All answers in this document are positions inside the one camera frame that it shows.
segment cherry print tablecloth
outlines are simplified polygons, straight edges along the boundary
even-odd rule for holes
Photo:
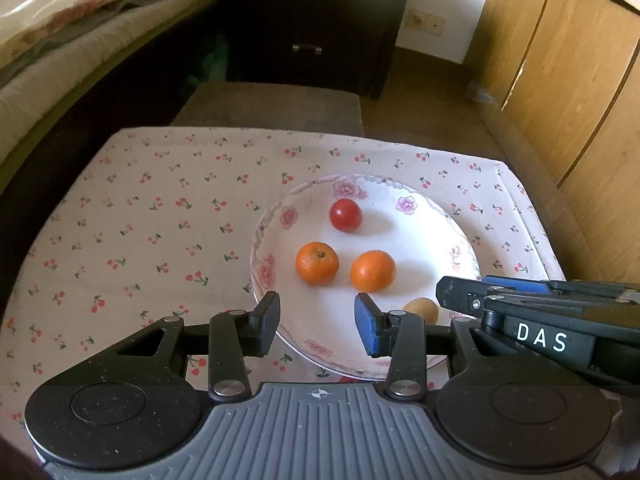
[[[424,192],[471,241],[482,274],[562,279],[525,190],[502,163],[404,144],[246,128],[115,134],[42,228],[0,332],[0,433],[31,452],[24,405],[39,384],[162,316],[204,323],[251,309],[249,238],[295,184],[388,176]],[[206,358],[188,378],[206,387]],[[247,358],[261,381],[338,381],[276,339]],[[446,369],[430,370],[440,387]]]

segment screw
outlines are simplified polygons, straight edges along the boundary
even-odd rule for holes
[[[420,384],[409,379],[400,379],[399,381],[395,381],[391,383],[389,389],[397,396],[401,397],[414,396],[419,394],[422,390]]]
[[[218,381],[213,386],[213,391],[222,397],[233,397],[244,392],[244,384],[240,381],[236,381],[235,379]]]

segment floor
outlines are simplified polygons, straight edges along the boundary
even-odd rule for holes
[[[378,101],[360,99],[365,135],[508,162],[465,97],[462,65],[396,48]]]

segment floral plate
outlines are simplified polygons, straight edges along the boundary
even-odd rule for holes
[[[363,221],[352,234],[332,227],[329,209],[351,198]],[[330,286],[308,286],[296,273],[302,245],[329,244],[340,259]],[[353,319],[356,291],[350,283],[353,261],[373,249],[391,254],[395,282],[371,297],[381,310],[402,308],[420,296],[435,301],[442,276],[476,279],[478,261],[465,234],[435,202],[389,178],[366,174],[329,175],[299,184],[264,214],[252,240],[251,282],[256,300],[267,290],[280,294],[278,335],[322,368],[355,379],[381,380],[390,358],[367,356]],[[449,324],[440,308],[438,324]],[[429,365],[442,357],[430,356]]]

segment dark wooden cabinet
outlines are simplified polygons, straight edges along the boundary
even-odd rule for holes
[[[230,74],[376,99],[406,0],[223,0]]]

